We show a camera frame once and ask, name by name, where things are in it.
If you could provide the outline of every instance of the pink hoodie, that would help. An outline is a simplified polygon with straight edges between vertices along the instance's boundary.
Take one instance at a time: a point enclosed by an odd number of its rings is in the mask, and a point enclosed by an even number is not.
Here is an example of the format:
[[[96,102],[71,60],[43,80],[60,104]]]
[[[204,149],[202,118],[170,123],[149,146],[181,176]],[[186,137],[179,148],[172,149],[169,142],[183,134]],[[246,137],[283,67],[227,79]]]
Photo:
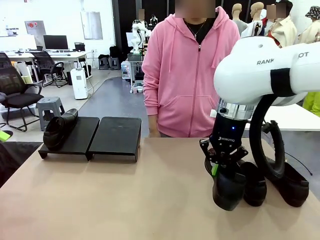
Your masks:
[[[219,96],[214,73],[240,38],[237,25],[222,7],[212,29],[199,45],[183,18],[168,16],[157,24],[142,64],[144,103],[157,115],[158,130],[175,138],[207,137]]]

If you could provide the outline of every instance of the robotiq logo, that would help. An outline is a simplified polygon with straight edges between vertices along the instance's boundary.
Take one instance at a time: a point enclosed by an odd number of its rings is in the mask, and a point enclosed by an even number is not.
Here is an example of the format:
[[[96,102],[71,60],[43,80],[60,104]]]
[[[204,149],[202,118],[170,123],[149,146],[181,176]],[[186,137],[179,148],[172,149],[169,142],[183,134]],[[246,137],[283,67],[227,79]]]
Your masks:
[[[225,137],[219,137],[219,140],[224,140],[224,141],[228,141],[228,142],[235,142],[234,139],[230,139],[230,138],[225,138]]]

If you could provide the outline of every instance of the black platform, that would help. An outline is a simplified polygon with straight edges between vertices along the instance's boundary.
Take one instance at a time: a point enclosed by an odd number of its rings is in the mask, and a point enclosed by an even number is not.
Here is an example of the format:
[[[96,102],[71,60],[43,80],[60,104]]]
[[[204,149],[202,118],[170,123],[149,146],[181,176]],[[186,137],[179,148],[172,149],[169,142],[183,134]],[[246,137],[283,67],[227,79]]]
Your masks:
[[[103,117],[88,154],[111,155],[111,158],[117,156],[119,160],[137,162],[141,122],[140,118]]]
[[[99,126],[98,117],[80,116],[74,129],[58,150],[49,150],[45,145],[38,151],[41,158],[45,159],[48,154],[85,155],[89,161],[92,154],[88,153],[93,137]]]

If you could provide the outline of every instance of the hoodie pocket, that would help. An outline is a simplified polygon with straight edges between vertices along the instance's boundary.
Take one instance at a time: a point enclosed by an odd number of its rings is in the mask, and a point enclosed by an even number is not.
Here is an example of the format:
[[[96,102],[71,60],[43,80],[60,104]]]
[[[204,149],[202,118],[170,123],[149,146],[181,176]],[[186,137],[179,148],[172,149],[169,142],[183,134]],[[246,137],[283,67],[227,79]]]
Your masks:
[[[193,96],[175,96],[158,110],[158,124],[188,135],[193,107]]]
[[[212,109],[217,104],[211,96],[197,96],[194,105],[194,116],[192,122],[191,136],[201,136],[205,132],[212,131],[215,119],[210,117]]]

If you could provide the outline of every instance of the black strap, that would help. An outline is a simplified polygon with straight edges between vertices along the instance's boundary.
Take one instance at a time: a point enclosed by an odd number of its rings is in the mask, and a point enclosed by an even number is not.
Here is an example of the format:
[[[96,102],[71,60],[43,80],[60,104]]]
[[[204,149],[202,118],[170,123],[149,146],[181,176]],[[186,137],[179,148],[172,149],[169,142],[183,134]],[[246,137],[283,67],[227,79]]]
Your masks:
[[[290,68],[274,69],[270,71],[271,88],[277,97],[291,97],[296,95],[290,84]]]

